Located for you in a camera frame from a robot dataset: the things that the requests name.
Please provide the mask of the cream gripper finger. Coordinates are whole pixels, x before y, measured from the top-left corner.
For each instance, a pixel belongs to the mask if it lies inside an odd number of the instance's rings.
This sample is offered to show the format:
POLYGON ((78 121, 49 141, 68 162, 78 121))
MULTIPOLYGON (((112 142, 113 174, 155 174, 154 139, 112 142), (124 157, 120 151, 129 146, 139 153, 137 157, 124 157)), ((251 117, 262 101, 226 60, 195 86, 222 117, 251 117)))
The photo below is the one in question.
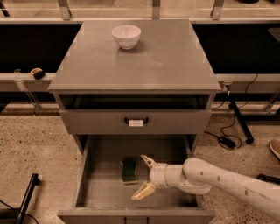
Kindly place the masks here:
POLYGON ((157 190, 154 184, 144 182, 140 188, 132 195, 133 200, 142 200, 145 197, 153 194, 157 190))
POLYGON ((152 158, 147 157, 146 155, 142 155, 141 158, 150 169, 156 164, 156 162, 152 158))

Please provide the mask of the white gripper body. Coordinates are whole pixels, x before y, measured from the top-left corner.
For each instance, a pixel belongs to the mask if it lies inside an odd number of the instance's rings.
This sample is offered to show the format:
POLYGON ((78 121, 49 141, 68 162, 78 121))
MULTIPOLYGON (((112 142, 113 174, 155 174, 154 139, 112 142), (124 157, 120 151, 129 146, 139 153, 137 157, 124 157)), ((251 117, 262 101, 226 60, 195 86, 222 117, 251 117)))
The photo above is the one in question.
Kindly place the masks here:
POLYGON ((178 188, 185 180, 182 164, 156 163, 150 168, 150 182, 157 189, 178 188))

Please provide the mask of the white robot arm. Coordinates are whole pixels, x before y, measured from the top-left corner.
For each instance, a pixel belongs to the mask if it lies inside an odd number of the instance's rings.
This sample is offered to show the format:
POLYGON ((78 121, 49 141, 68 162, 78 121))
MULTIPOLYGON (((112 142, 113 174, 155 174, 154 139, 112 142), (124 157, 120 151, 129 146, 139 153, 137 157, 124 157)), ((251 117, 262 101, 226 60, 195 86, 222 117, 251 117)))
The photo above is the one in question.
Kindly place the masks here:
POLYGON ((214 186, 263 213, 280 219, 279 185, 221 169, 196 157, 188 158, 183 164, 158 163, 146 155, 141 158, 150 168, 150 182, 141 185, 133 194, 133 200, 142 200, 157 189, 168 188, 202 195, 214 186))

